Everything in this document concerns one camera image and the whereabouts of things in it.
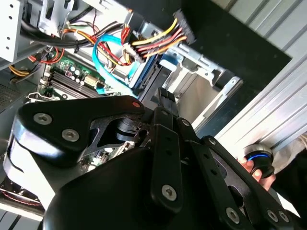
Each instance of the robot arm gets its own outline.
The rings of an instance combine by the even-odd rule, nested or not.
[[[4,169],[38,196],[45,229],[294,229],[217,140],[178,116],[173,94],[158,97],[153,111],[130,96],[18,111]],[[134,148],[82,172],[82,158],[125,141]]]

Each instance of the green circuit board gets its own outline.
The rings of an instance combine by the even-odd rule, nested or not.
[[[79,70],[81,75],[83,75],[84,77],[90,74],[93,77],[103,80],[103,78],[101,78],[97,72],[92,71],[89,68],[84,67],[83,65],[78,64],[65,56],[62,57],[62,59],[59,62],[52,64],[51,66],[55,68],[57,71],[62,72],[63,74],[65,74],[66,71],[70,71],[71,67],[75,67],[75,69]]]

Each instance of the cable bundle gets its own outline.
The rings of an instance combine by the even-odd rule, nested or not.
[[[182,28],[178,27],[177,19],[175,19],[173,24],[164,32],[146,40],[133,42],[132,45],[143,58],[161,54],[171,46],[187,39]]]

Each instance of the yellow wire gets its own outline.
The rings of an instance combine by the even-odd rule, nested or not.
[[[29,71],[26,70],[18,70],[13,66],[10,66],[10,69],[14,70],[15,72],[19,73],[19,74],[29,74]]]
[[[176,26],[176,24],[177,24],[177,18],[175,18],[173,24],[167,30],[165,30],[164,32],[158,34],[155,37],[149,38],[147,40],[132,42],[132,45],[133,46],[144,45],[144,44],[147,44],[147,43],[151,43],[151,42],[153,42],[153,41],[155,41],[155,40],[157,40],[161,37],[164,37],[165,35],[167,35],[169,32],[171,32],[173,30],[173,28]]]
[[[87,34],[83,33],[82,31],[80,30],[75,30],[75,29],[69,29],[69,30],[64,30],[65,31],[73,31],[73,32],[76,32],[80,35],[82,35],[83,37],[85,37],[88,41],[90,41],[93,45],[95,45],[95,41],[93,39],[91,39]],[[115,65],[119,65],[115,60],[111,59],[110,56],[101,48],[101,47],[97,47],[98,48],[98,51],[100,53],[102,53],[108,60],[110,60],[113,64]]]
[[[183,36],[183,37],[179,38],[178,40],[172,42],[172,43],[169,44],[168,46],[165,46],[165,47],[162,48],[162,49],[159,49],[159,50],[157,50],[157,51],[155,51],[155,52],[153,52],[153,53],[144,55],[144,58],[147,58],[147,57],[150,57],[150,56],[152,56],[152,55],[161,53],[161,52],[167,50],[168,48],[170,48],[171,46],[173,46],[174,44],[177,44],[178,42],[181,42],[181,41],[186,40],[186,39],[187,39],[187,36]]]
[[[29,74],[28,71],[22,72],[22,71],[15,69],[13,66],[9,66],[9,69],[19,77],[24,77]]]

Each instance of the metal plate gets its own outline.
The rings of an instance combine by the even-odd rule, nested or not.
[[[0,84],[0,113],[19,97],[20,93]]]
[[[17,58],[23,6],[23,2],[20,0],[1,2],[0,19],[3,30],[0,34],[0,57],[9,62],[13,62]]]

